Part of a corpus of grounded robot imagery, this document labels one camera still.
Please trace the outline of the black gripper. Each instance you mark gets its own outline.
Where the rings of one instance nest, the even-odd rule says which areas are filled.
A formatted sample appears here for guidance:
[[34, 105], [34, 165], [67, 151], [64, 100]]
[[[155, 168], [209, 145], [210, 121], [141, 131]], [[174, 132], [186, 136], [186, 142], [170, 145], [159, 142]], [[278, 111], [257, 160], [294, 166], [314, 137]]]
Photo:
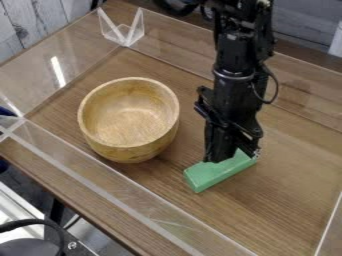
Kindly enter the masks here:
[[214, 69], [214, 87], [198, 88], [195, 110], [206, 120], [205, 161], [230, 159], [237, 147], [250, 158], [259, 157], [263, 130], [257, 115], [266, 103], [269, 74], [262, 68], [230, 73]]

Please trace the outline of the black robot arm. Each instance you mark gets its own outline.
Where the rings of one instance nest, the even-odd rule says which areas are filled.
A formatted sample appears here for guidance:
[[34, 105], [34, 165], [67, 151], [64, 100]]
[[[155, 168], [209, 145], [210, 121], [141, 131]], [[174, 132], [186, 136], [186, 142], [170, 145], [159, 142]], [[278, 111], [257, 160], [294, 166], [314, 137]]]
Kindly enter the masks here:
[[263, 130], [257, 115], [265, 104], [267, 84], [277, 77], [266, 66], [274, 56], [274, 0], [153, 0], [169, 14], [185, 17], [199, 11], [214, 22], [214, 86], [198, 88], [195, 110], [206, 120], [205, 160], [219, 163], [238, 151], [259, 153]]

